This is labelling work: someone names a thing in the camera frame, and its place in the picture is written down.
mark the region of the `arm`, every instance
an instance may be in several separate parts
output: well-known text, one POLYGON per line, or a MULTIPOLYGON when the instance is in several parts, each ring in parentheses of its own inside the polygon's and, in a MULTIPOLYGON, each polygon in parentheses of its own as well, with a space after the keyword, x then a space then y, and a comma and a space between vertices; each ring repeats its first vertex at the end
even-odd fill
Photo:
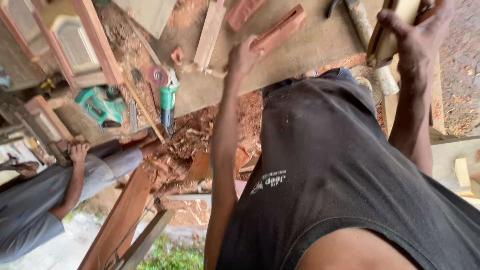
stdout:
POLYGON ((388 141, 429 176, 433 167, 428 130, 433 68, 454 10, 452 0, 435 4, 417 26, 406 24, 390 10, 378 14, 380 24, 396 36, 400 58, 400 96, 388 141))
POLYGON ((49 212, 58 220, 62 220, 77 205, 84 187, 85 156, 90 146, 86 143, 69 145, 68 152, 73 162, 73 174, 65 191, 62 203, 49 212))
POLYGON ((228 75, 220 101, 212 138, 213 185, 212 213, 205 240, 205 269, 214 269, 220 254, 228 221, 237 204, 233 183, 235 152, 237 150, 237 94, 243 78, 256 64, 262 51, 250 52, 256 36, 233 48, 228 61, 228 75))

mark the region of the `green angle grinder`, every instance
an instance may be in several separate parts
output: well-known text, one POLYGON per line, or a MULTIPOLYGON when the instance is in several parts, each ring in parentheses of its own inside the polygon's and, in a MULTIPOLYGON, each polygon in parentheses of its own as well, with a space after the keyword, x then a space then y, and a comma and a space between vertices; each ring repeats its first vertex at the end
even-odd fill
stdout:
POLYGON ((117 88, 112 86, 84 88, 75 97, 75 103, 82 107, 87 116, 98 123, 102 132, 104 127, 121 127, 125 101, 117 88))
POLYGON ((175 94, 180 83, 175 76, 175 71, 170 67, 153 66, 150 69, 150 79, 160 90, 160 123, 170 134, 168 128, 173 124, 175 115, 175 94))

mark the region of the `hammer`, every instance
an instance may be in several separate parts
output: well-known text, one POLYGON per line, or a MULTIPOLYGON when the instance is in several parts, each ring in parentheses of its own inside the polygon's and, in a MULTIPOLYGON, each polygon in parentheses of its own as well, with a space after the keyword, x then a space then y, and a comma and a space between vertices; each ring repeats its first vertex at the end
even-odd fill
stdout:
MULTIPOLYGON (((365 48, 365 51, 368 49, 368 43, 372 37, 373 28, 368 22, 367 12, 365 11, 365 6, 360 2, 360 0, 344 0, 347 4, 348 13, 352 18, 353 24, 357 29, 360 40, 365 48)), ((333 8, 340 2, 340 0, 334 0, 330 5, 328 10, 327 18, 332 16, 333 8)), ((374 69, 375 74, 377 75, 378 81, 380 83, 380 89, 382 90, 384 96, 394 95, 398 92, 398 85, 395 82, 395 79, 392 76, 392 73, 388 67, 381 67, 374 69)))

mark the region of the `wooden workbench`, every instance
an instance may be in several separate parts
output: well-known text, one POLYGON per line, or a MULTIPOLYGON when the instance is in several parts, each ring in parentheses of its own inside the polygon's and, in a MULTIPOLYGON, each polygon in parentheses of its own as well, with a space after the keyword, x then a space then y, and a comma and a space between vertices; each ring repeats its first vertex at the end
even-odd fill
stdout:
MULTIPOLYGON (((234 0, 225 0, 227 11, 231 9, 234 2, 234 0)), ((233 32, 224 22, 209 68, 223 70, 228 63, 228 53, 234 44, 249 34, 260 34, 270 29, 298 3, 303 6, 308 16, 305 29, 284 42, 254 68, 241 87, 242 94, 364 52, 344 3, 337 5, 330 19, 326 18, 330 2, 330 0, 267 1, 238 33, 233 32)), ((374 26, 375 15, 380 11, 383 1, 364 0, 362 2, 374 26)), ((161 61, 174 66, 170 54, 180 46, 185 55, 183 62, 193 62, 205 15, 206 9, 200 15, 198 22, 192 23, 189 28, 166 27, 159 40, 151 39, 150 44, 161 61)), ((220 101, 222 79, 198 72, 177 72, 177 77, 180 80, 180 89, 176 97, 176 117, 220 101)))

